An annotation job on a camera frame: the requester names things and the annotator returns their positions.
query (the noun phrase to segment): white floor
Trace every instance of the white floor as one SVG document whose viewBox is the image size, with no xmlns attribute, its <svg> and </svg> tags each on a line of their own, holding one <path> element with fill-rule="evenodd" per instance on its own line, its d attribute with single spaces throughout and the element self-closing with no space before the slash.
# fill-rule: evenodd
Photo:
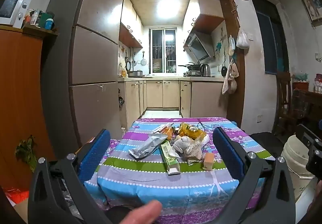
<svg viewBox="0 0 322 224">
<path fill-rule="evenodd" d="M 146 110 L 142 118 L 182 118 L 178 110 Z"/>
</svg>

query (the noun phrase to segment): green stripe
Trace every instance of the green stripe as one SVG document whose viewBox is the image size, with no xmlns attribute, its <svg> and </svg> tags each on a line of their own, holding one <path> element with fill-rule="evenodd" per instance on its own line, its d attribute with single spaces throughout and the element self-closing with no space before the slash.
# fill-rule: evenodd
<svg viewBox="0 0 322 224">
<path fill-rule="evenodd" d="M 270 153 L 264 150 L 262 152 L 256 153 L 261 159 L 270 157 Z M 121 169 L 132 169 L 139 171 L 156 171 L 156 172 L 166 172 L 164 163 L 155 163 L 155 162 L 143 162 L 143 161 L 127 161 L 118 158 L 107 158 L 103 165 L 114 166 Z M 202 171 L 203 163 L 194 163 L 191 166 L 188 166 L 187 163 L 180 163 L 181 172 L 193 172 L 193 171 Z M 226 165 L 224 162 L 215 162 L 213 169 L 225 169 Z"/>
</svg>

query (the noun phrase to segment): refrigerator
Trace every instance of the refrigerator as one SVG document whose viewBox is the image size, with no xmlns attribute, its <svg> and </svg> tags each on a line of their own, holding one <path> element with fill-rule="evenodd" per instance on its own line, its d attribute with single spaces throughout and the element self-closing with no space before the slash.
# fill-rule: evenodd
<svg viewBox="0 0 322 224">
<path fill-rule="evenodd" d="M 58 159 L 102 129 L 121 139 L 117 60 L 123 0 L 50 0 L 58 36 L 44 42 L 41 98 Z"/>
</svg>

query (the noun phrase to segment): green and white box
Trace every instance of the green and white box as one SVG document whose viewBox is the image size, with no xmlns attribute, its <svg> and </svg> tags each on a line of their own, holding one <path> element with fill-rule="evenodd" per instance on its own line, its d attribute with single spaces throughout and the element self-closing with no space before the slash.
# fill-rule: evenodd
<svg viewBox="0 0 322 224">
<path fill-rule="evenodd" d="M 173 158 L 169 155 L 169 151 L 171 149 L 171 145 L 169 141 L 160 144 L 160 150 L 162 154 L 163 161 L 167 165 L 168 175 L 180 174 L 180 164 L 176 158 Z"/>
</svg>

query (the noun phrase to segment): wood-paneled ceiling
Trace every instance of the wood-paneled ceiling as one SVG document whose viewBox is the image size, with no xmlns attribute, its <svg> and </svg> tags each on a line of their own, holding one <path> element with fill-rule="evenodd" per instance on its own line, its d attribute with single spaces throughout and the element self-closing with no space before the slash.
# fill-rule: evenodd
<svg viewBox="0 0 322 224">
<path fill-rule="evenodd" d="M 158 17 L 157 5 L 161 0 L 130 0 L 133 8 L 141 19 L 143 26 L 165 26 L 165 25 L 179 25 L 183 23 L 187 7 L 190 0 L 178 0 L 180 8 L 175 17 L 169 19 L 162 19 Z"/>
</svg>

